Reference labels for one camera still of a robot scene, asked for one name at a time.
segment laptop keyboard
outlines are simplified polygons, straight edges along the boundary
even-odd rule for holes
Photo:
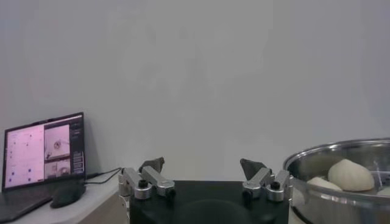
[[[0,205],[20,205],[29,201],[35,201],[33,199],[37,198],[51,198],[51,195],[46,187],[19,189],[3,193],[2,197],[0,197]]]

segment white desk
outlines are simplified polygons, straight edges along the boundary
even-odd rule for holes
[[[93,178],[89,181],[102,181],[108,175]],[[117,196],[118,177],[113,177],[105,184],[87,185],[81,199],[63,208],[52,209],[50,203],[22,216],[10,224],[73,224],[80,223],[112,197]]]

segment steamed bun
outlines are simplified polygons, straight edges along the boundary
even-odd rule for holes
[[[368,191],[374,188],[374,178],[370,171],[347,159],[330,168],[328,179],[345,191]]]
[[[325,188],[329,188],[329,189],[333,189],[333,190],[336,190],[336,191],[342,191],[340,187],[338,187],[337,185],[329,182],[329,181],[326,181],[322,178],[319,178],[319,177],[314,177],[312,178],[311,180],[307,181],[308,184],[312,184],[312,185],[317,185],[317,186],[320,186],[320,187],[325,187]]]

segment laptop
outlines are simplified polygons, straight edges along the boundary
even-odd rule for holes
[[[11,128],[4,135],[0,223],[51,201],[85,179],[83,113]]]

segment black mouse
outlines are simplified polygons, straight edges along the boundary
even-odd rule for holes
[[[56,190],[53,194],[52,208],[61,208],[76,202],[85,192],[85,186],[82,183],[64,186]]]

